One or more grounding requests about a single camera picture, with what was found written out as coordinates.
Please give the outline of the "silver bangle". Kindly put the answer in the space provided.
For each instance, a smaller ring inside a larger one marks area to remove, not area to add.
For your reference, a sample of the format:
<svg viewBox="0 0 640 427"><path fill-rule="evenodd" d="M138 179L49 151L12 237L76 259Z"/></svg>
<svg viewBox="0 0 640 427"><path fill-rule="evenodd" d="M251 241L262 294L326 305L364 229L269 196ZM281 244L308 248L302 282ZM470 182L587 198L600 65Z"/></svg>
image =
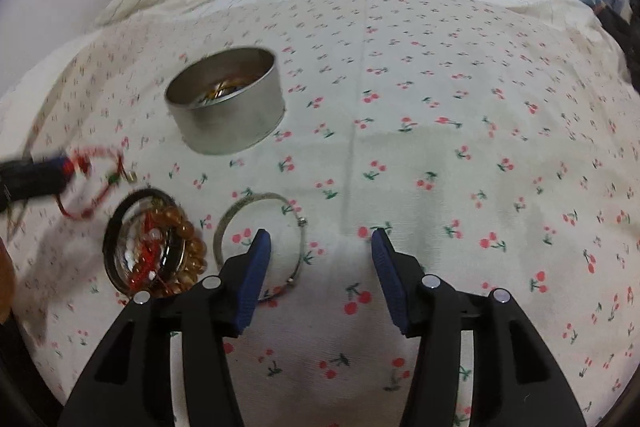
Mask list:
<svg viewBox="0 0 640 427"><path fill-rule="evenodd" d="M288 223L278 225L277 244L265 228L253 223L248 233L239 235L238 244L245 247L241 254L225 256L222 251L224 236L235 217L250 205L259 210L273 207L291 207ZM250 303L268 303L292 288L302 272L306 254L307 220L284 196L273 193L252 193L237 200L220 218L213 236L213 255L218 277L228 284L242 306Z"/></svg>

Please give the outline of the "black bangle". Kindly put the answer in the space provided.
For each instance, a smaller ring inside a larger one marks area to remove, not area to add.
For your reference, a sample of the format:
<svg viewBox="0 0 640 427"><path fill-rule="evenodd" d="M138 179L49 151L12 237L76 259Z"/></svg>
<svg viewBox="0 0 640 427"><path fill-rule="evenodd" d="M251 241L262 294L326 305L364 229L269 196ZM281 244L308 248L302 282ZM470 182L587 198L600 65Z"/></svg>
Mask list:
<svg viewBox="0 0 640 427"><path fill-rule="evenodd" d="M162 295L183 260L177 229L157 220L176 202L157 188L132 192L114 210L103 237L104 268L126 296L138 291Z"/></svg>

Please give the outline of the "silver oval metal tin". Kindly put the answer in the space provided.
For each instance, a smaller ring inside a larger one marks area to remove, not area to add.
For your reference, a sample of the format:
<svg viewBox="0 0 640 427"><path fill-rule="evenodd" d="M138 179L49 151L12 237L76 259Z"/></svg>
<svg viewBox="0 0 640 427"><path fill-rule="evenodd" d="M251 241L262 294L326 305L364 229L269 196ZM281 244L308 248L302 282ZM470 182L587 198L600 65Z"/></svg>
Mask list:
<svg viewBox="0 0 640 427"><path fill-rule="evenodd" d="M267 138L285 115L277 57L240 46L201 58L171 80L165 102L184 143L230 155Z"/></svg>

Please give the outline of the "cherry print bed sheet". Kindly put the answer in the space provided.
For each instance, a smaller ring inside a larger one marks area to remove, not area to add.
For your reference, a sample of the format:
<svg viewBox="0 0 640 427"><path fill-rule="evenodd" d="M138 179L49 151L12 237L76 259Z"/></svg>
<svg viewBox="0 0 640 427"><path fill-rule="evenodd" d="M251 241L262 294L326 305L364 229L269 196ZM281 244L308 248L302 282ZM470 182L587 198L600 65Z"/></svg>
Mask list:
<svg viewBox="0 0 640 427"><path fill-rule="evenodd" d="M219 51L276 54L278 129L194 153L164 100ZM136 16L72 44L1 101L3 156L114 146L236 255L272 238L267 291L226 344L250 426L393 426L419 343L390 321L369 237L462 291L505 287L588 425L639 363L639 100L592 13L474 0L298 0Z"/></svg>

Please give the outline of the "black jacket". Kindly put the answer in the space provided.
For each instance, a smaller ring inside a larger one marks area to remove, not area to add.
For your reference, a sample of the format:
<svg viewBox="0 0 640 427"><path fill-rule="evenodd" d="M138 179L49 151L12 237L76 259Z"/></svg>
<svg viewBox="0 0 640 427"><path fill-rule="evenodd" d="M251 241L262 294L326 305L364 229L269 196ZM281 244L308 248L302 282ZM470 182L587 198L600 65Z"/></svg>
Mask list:
<svg viewBox="0 0 640 427"><path fill-rule="evenodd" d="M600 9L598 19L623 50L632 87L638 92L640 88L639 0L629 0L629 5L631 8L629 22L607 5Z"/></svg>

